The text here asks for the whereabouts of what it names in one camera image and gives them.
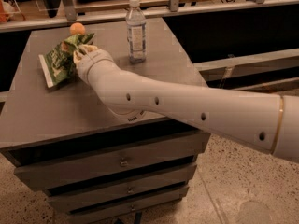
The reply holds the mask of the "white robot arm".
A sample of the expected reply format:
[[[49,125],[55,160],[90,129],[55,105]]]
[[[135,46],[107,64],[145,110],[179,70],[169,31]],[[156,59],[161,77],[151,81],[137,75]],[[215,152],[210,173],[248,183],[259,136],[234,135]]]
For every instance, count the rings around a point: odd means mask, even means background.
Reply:
[[[162,82],[120,69],[110,54],[80,45],[79,77],[116,117],[158,113],[277,158],[299,160],[299,98]]]

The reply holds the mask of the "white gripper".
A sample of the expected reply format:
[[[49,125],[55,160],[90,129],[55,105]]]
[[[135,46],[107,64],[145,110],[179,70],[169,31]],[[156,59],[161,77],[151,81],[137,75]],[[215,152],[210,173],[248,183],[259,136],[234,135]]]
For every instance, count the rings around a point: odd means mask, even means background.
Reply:
[[[111,55],[94,45],[81,44],[78,51],[73,52],[73,62],[76,65],[78,76],[89,84],[89,73],[92,68],[99,68],[100,75],[114,69],[114,61]]]

